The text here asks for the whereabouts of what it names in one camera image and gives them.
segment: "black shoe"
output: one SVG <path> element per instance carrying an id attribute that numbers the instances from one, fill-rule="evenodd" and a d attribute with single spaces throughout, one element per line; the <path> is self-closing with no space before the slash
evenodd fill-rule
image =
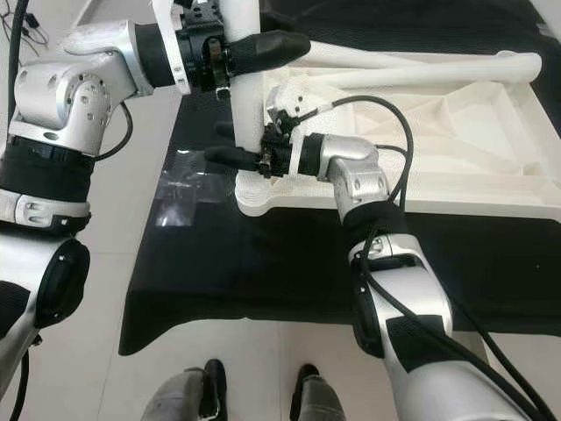
<path id="1" fill-rule="evenodd" d="M 290 421 L 298 421 L 300 416 L 300 408 L 302 407 L 302 389 L 304 379 L 311 375 L 319 375 L 319 370 L 312 364 L 304 364 L 298 372 L 296 379 L 295 392 L 292 395 L 292 404 L 290 405 Z"/>
<path id="2" fill-rule="evenodd" d="M 204 365 L 204 371 L 211 379 L 218 401 L 218 416 L 214 419 L 216 421 L 228 421 L 228 411 L 226 408 L 226 390 L 228 388 L 226 386 L 224 364 L 220 360 L 209 360 Z"/>

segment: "white plastic part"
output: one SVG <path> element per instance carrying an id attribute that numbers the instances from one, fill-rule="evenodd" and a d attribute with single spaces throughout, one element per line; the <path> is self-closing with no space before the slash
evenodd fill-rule
<path id="1" fill-rule="evenodd" d="M 420 64 L 403 68 L 352 70 L 315 76 L 315 81 L 341 89 L 372 86 L 426 85 L 447 82 L 532 82 L 542 69 L 539 54 L 497 54 L 493 59 Z"/>
<path id="2" fill-rule="evenodd" d="M 396 57 L 391 54 L 358 50 L 311 41 L 309 52 L 298 59 L 298 66 L 324 66 L 334 68 L 398 68 L 417 66 L 420 61 Z"/>
<path id="3" fill-rule="evenodd" d="M 161 38 L 164 41 L 166 56 L 175 80 L 175 86 L 177 86 L 182 95 L 188 95 L 191 93 L 191 87 L 183 67 L 183 59 L 181 58 L 179 44 L 175 36 L 175 30 L 179 28 L 174 26 L 174 0 L 152 0 L 152 7 L 160 29 Z"/>
<path id="4" fill-rule="evenodd" d="M 220 12 L 229 42 L 261 32 L 259 0 L 222 0 Z M 263 76 L 261 73 L 240 75 L 231 78 L 230 84 L 236 146 L 258 152 L 263 134 Z"/>
<path id="5" fill-rule="evenodd" d="M 458 59 L 448 54 L 401 56 L 429 63 Z M 472 59 L 495 60 L 485 56 Z M 293 116 L 356 94 L 382 96 L 395 103 L 405 113 L 415 138 L 408 211 L 550 218 L 561 223 L 561 139 L 528 83 L 337 89 L 310 77 L 344 71 L 280 68 L 266 73 L 265 92 L 289 82 L 276 105 L 284 104 Z M 305 133 L 355 135 L 376 144 L 405 147 L 402 128 L 392 114 L 371 103 L 337 107 L 301 128 Z M 380 165 L 394 186 L 403 158 L 380 151 Z M 249 216 L 262 215 L 273 207 L 335 209 L 333 188 L 305 175 L 270 181 L 258 175 L 239 177 L 236 197 L 241 211 Z"/>

